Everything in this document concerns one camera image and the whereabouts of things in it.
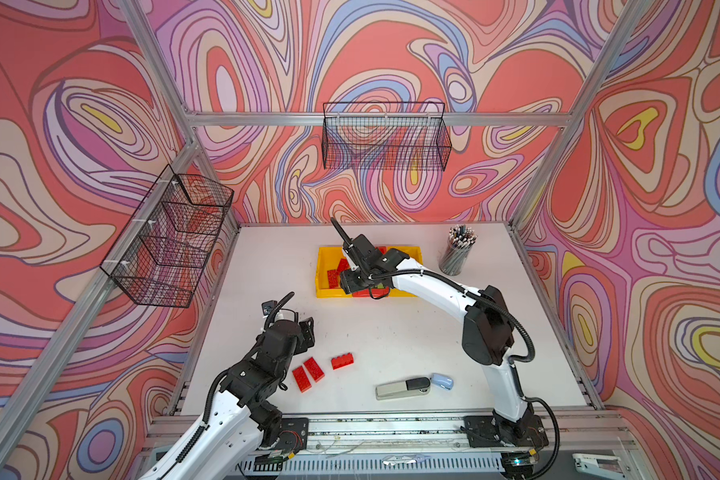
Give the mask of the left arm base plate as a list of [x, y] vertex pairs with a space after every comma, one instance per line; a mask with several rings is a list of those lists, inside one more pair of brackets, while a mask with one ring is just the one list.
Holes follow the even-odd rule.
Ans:
[[259, 449], [285, 456], [298, 453], [308, 446], [309, 419], [307, 417], [284, 418], [270, 444], [263, 443]]

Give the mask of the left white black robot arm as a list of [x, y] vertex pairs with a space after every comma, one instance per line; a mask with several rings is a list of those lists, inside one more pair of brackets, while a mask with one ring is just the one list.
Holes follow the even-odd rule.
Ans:
[[293, 357], [315, 345], [314, 320], [279, 314], [272, 303], [253, 347], [212, 380], [201, 415], [144, 479], [224, 479], [259, 447], [277, 443], [282, 412], [269, 402], [284, 387]]

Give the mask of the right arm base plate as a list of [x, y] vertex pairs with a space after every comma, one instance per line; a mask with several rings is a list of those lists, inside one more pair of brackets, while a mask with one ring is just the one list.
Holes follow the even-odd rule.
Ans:
[[549, 445], [546, 429], [537, 415], [519, 422], [496, 419], [492, 415], [465, 416], [461, 430], [471, 448], [539, 450]]

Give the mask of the red lego brick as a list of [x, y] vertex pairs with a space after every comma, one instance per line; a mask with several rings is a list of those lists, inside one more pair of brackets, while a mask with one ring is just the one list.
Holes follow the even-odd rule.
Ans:
[[325, 377], [323, 369], [314, 358], [306, 360], [303, 366], [315, 382], [318, 382]]
[[342, 259], [339, 261], [339, 264], [338, 264], [338, 266], [337, 266], [337, 268], [336, 268], [336, 271], [337, 271], [338, 273], [341, 273], [341, 272], [346, 271], [346, 270], [349, 270], [349, 269], [350, 269], [350, 266], [349, 266], [348, 260], [347, 260], [346, 258], [342, 258]]
[[352, 353], [345, 353], [330, 360], [331, 367], [333, 370], [338, 370], [354, 363], [354, 356]]
[[292, 371], [296, 385], [301, 393], [305, 393], [312, 387], [309, 376], [303, 366], [298, 366]]
[[339, 273], [336, 269], [327, 271], [327, 280], [329, 289], [339, 288]]

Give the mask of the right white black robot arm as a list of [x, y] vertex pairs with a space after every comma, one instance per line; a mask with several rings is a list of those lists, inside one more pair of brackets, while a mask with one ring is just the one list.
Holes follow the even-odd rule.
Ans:
[[501, 292], [493, 286], [477, 289], [462, 285], [398, 249], [382, 252], [364, 235], [350, 237], [336, 219], [331, 224], [342, 239], [349, 264], [339, 273], [344, 293], [371, 293], [376, 287], [399, 290], [461, 322], [462, 350], [482, 366], [493, 395], [492, 438], [502, 445], [519, 447], [540, 420], [532, 405], [546, 403], [523, 392], [516, 365], [531, 362], [535, 346], [525, 328], [508, 312]]

